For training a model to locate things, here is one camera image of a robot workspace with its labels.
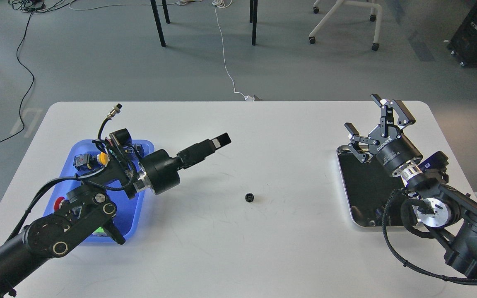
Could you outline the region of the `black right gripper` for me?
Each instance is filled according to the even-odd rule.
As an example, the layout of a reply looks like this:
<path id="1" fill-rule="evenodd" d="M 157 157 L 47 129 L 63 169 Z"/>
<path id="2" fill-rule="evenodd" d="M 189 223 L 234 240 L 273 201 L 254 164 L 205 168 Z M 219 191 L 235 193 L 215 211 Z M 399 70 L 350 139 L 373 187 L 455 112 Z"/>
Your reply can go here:
<path id="1" fill-rule="evenodd" d="M 401 165 L 407 161 L 419 163 L 423 157 L 401 132 L 406 126 L 415 124 L 416 119 L 402 101 L 387 100 L 375 93 L 370 96 L 381 108 L 378 132 L 371 132 L 370 137 L 363 137 L 352 123 L 344 123 L 349 132 L 350 142 L 347 146 L 361 163 L 368 163 L 373 155 L 390 177 L 397 177 L 395 173 Z M 369 153 L 361 149 L 360 143 L 369 145 Z"/>

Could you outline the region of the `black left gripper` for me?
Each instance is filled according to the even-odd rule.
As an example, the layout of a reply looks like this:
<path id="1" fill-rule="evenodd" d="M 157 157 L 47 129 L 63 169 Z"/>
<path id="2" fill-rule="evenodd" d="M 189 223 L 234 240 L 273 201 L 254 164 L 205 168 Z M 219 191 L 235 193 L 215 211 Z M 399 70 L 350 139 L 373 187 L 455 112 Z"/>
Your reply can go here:
<path id="1" fill-rule="evenodd" d="M 207 156 L 214 154 L 218 149 L 231 143 L 229 134 L 224 133 L 213 139 L 205 139 L 200 143 L 180 151 L 171 158 L 164 149 L 140 159 L 138 164 L 138 191 L 150 188 L 155 195 L 159 195 L 180 183 L 179 169 L 186 169 L 203 161 Z"/>

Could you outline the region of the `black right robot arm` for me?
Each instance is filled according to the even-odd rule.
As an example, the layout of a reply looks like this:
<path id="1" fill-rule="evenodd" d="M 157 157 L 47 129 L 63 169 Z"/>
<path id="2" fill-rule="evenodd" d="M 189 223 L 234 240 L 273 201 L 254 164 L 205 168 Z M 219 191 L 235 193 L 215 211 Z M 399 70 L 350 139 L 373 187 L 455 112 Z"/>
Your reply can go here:
<path id="1" fill-rule="evenodd" d="M 390 177 L 405 181 L 393 190 L 382 213 L 382 232 L 386 245 L 403 266 L 422 275 L 451 283 L 477 286 L 477 202 L 451 187 L 446 173 L 448 156 L 436 151 L 423 159 L 421 152 L 405 136 L 406 126 L 416 119 L 400 100 L 388 100 L 371 94 L 381 110 L 378 125 L 362 136 L 352 123 L 348 150 L 361 163 L 376 159 Z M 422 239 L 435 239 L 445 249 L 445 264 L 462 277 L 437 275 L 403 258 L 391 245 L 386 221 L 392 203 L 401 199 L 400 216 L 407 231 Z"/>

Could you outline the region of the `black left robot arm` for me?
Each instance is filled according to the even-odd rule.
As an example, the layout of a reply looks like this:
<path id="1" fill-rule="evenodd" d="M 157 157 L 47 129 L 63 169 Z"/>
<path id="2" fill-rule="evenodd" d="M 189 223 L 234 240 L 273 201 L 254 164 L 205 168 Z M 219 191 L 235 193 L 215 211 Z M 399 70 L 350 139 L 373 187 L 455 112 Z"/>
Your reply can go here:
<path id="1" fill-rule="evenodd" d="M 102 138 L 106 123 L 120 112 L 116 104 L 102 122 L 98 136 L 92 140 L 99 150 L 98 168 L 85 174 L 59 177 L 48 181 L 35 194 L 23 217 L 0 246 L 0 298 L 6 294 L 15 297 L 15 286 L 30 276 L 49 259 L 61 258 L 76 248 L 93 232 L 101 228 L 119 245 L 125 238 L 114 224 L 117 205 L 109 191 L 123 191 L 127 198 L 151 189 L 156 195 L 180 183 L 178 172 L 203 161 L 218 149 L 231 143 L 227 133 L 181 150 L 171 157 L 161 149 L 141 156 L 137 163 L 128 155 L 132 139 L 126 129 L 117 130 Z M 55 203 L 54 211 L 25 225 L 29 213 L 42 196 L 58 183 L 74 180 L 79 186 Z"/>

